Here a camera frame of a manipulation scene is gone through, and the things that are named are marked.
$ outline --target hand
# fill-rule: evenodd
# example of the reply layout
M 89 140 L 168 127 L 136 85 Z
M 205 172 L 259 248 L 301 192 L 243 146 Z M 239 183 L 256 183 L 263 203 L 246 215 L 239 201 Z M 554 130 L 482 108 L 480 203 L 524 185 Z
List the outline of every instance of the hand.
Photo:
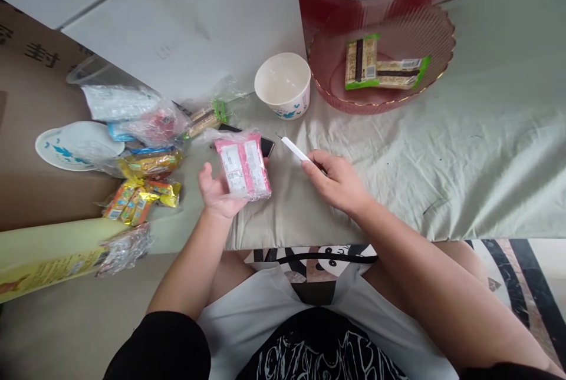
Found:
M 352 164 L 324 150 L 314 150 L 301 167 L 324 200 L 349 216 L 357 214 L 374 199 L 368 194 Z M 325 176 L 320 167 L 328 173 Z
M 230 190 L 224 174 L 212 179 L 212 166 L 207 162 L 199 172 L 199 188 L 205 210 L 212 214 L 232 220 L 246 203 L 247 199 L 235 199 L 229 195 Z

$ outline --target cardboard box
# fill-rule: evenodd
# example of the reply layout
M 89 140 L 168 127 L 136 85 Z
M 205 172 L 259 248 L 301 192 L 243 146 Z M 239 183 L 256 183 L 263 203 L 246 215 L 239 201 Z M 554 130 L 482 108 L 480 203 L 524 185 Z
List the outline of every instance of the cardboard box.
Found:
M 67 74 L 92 54 L 0 1 L 0 231 L 101 216 L 120 180 L 51 166 L 35 139 L 51 128 L 89 120 L 80 88 Z

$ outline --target white stick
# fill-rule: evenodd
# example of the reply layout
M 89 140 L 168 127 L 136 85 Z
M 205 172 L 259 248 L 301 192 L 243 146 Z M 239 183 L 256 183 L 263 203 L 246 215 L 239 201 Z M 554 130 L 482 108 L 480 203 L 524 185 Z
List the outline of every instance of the white stick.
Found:
M 289 148 L 291 149 L 291 151 L 297 155 L 297 157 L 304 161 L 304 160 L 308 160 L 310 161 L 310 159 L 307 157 L 307 155 L 305 155 L 297 146 L 295 146 L 295 143 L 293 143 L 291 140 L 289 140 L 286 137 L 281 137 L 281 141 Z

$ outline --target person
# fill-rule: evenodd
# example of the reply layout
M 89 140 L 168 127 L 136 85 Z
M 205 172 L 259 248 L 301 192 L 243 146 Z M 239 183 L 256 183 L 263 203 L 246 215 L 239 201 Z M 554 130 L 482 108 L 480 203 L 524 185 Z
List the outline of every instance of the person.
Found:
M 227 199 L 205 164 L 202 214 L 105 380 L 566 378 L 490 292 L 467 243 L 429 242 L 376 202 L 346 159 L 308 157 L 313 186 L 378 261 L 365 272 L 350 264 L 330 306 L 302 303 L 279 266 L 256 272 L 223 252 L 246 201 Z

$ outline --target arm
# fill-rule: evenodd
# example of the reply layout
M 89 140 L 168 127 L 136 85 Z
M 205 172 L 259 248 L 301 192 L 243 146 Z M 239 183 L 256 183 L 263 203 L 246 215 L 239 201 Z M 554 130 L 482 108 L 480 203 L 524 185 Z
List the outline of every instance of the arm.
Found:
M 456 371 L 513 362 L 566 378 L 523 324 L 476 278 L 366 192 L 353 166 L 315 150 L 302 167 L 332 206 L 370 238 L 417 321 Z
M 205 208 L 159 283 L 147 313 L 180 312 L 196 320 L 208 301 L 232 219 L 247 201 L 226 197 L 226 184 L 222 178 L 212 179 L 209 163 L 199 172 L 199 187 Z

